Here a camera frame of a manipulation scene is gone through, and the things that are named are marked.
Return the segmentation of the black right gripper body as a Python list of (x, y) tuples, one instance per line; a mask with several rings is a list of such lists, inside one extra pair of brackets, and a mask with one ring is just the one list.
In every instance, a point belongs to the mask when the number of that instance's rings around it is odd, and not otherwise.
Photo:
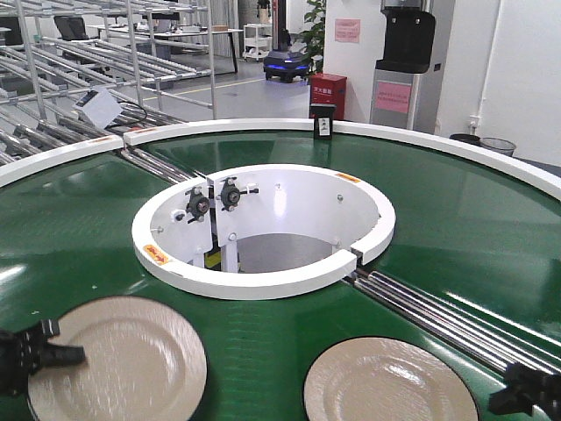
[(548, 374), (521, 363), (508, 364), (503, 375), (506, 388), (489, 397), (488, 409), (496, 415), (526, 413), (539, 407), (547, 416), (560, 415), (560, 373)]

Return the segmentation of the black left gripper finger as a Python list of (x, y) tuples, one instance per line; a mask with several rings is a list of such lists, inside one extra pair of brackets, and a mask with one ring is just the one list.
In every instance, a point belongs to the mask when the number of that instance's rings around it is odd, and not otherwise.
[(82, 346), (44, 345), (41, 351), (42, 367), (69, 367), (82, 364), (86, 354)]

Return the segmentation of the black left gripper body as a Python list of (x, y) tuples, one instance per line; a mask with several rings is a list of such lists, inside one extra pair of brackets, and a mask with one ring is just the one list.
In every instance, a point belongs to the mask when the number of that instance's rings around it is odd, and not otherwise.
[(20, 332), (1, 330), (1, 395), (18, 396), (26, 391), (28, 377), (57, 361), (55, 346), (48, 340), (60, 334), (56, 319), (41, 319)]

